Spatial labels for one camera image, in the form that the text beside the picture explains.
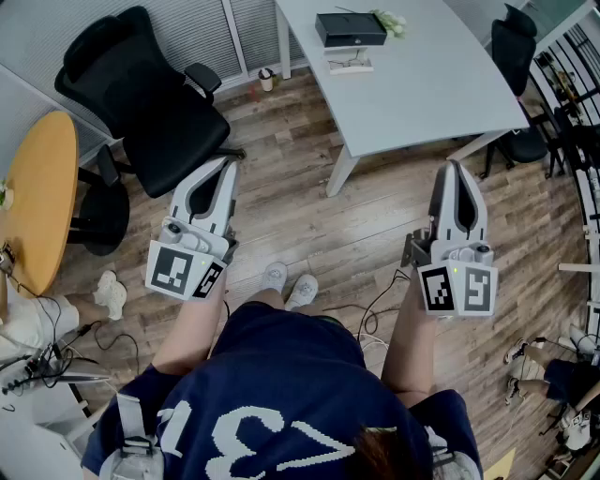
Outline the light grey desk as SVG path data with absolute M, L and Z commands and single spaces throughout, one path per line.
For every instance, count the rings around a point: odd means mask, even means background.
M 282 75 L 291 75 L 295 37 L 343 140 L 325 188 L 338 194 L 361 158 L 423 143 L 470 136 L 451 154 L 461 160 L 528 122 L 488 53 L 443 0 L 275 0 Z M 327 51 L 315 28 L 320 13 L 388 10 L 408 31 L 368 47 L 366 73 L 330 72 L 355 49 Z

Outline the person's white shoe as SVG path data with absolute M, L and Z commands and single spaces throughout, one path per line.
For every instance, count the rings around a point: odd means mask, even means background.
M 262 275 L 262 289 L 275 290 L 282 293 L 288 276 L 287 266 L 282 262 L 273 262 L 269 264 Z
M 318 280 L 309 274 L 302 275 L 296 280 L 284 308 L 291 311 L 310 305 L 318 292 Z

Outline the navy shirt with white print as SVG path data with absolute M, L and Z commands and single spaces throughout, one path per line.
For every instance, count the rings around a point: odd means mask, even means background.
M 123 390 L 163 480 L 481 480 L 463 398 L 406 408 L 339 322 L 250 303 L 185 376 Z

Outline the black rectangular box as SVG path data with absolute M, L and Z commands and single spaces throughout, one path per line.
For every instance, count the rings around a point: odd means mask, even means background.
M 387 39 L 373 13 L 319 13 L 315 29 L 324 48 L 380 46 Z

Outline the person's left forearm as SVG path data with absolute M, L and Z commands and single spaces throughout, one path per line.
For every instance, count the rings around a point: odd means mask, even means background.
M 224 271 L 205 302 L 186 301 L 151 364 L 160 373 L 185 376 L 208 358 L 224 306 Z

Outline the person's left leg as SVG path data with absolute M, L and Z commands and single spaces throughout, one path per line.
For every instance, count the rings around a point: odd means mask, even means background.
M 276 309 L 284 309 L 285 305 L 281 292 L 273 288 L 254 293 L 245 301 L 245 304 L 249 303 L 261 303 Z

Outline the white frame rack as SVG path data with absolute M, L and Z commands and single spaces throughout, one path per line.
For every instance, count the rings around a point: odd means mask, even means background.
M 577 191 L 583 216 L 582 234 L 586 242 L 588 260 L 584 263 L 561 262 L 560 271 L 588 275 L 586 333 L 600 341 L 600 171 L 575 171 Z

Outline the round wooden table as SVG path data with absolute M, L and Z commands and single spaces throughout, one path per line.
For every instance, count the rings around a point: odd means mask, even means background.
M 28 131 L 12 161 L 8 210 L 0 211 L 0 247 L 15 256 L 11 283 L 25 297 L 44 294 L 53 284 L 68 244 L 95 255 L 113 252 L 125 237 L 128 193 L 108 146 L 97 156 L 98 172 L 79 165 L 78 136 L 65 112 L 51 112 Z

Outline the black metal rack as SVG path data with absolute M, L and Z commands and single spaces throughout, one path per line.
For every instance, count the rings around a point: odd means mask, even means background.
M 600 52 L 576 24 L 534 57 L 530 79 L 541 102 L 534 120 L 549 147 L 547 175 L 562 175 L 565 154 L 554 111 L 562 110 L 573 126 L 600 127 Z

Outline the person's right forearm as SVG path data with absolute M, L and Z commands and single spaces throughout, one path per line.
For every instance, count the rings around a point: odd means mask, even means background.
M 401 303 L 382 369 L 382 382 L 406 407 L 424 401 L 434 386 L 434 344 L 438 318 L 426 313 L 413 273 Z

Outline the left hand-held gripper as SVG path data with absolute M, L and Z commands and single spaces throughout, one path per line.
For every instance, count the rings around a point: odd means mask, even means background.
M 172 217 L 163 219 L 158 239 L 150 242 L 145 274 L 148 289 L 178 300 L 209 298 L 238 247 L 233 234 L 226 233 L 233 215 L 238 174 L 237 161 L 217 157 L 177 185 L 170 205 Z M 181 221 L 193 216 L 191 195 L 209 181 L 214 187 L 205 216 L 210 232 Z

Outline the black mesh office chair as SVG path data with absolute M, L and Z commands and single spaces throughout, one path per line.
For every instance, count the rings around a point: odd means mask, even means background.
M 90 24 L 69 45 L 55 90 L 97 116 L 123 143 L 131 171 L 158 198 L 218 155 L 231 129 L 214 106 L 221 79 L 194 63 L 176 71 L 158 46 L 145 7 Z

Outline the person's white right shoe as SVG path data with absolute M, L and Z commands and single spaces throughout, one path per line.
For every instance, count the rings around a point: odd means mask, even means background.
M 318 292 L 318 280 L 309 274 L 302 275 L 296 280 L 284 308 L 291 311 L 310 305 Z

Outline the person's white left shoe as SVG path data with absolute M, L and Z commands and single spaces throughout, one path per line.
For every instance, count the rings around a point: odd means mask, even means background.
M 275 290 L 282 293 L 288 276 L 287 266 L 282 262 L 273 262 L 269 264 L 262 275 L 262 289 Z

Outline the white flower bouquet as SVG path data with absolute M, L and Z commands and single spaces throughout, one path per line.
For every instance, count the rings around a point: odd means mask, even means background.
M 380 9 L 372 9 L 370 13 L 382 24 L 389 38 L 403 38 L 405 36 L 407 22 L 403 16 Z

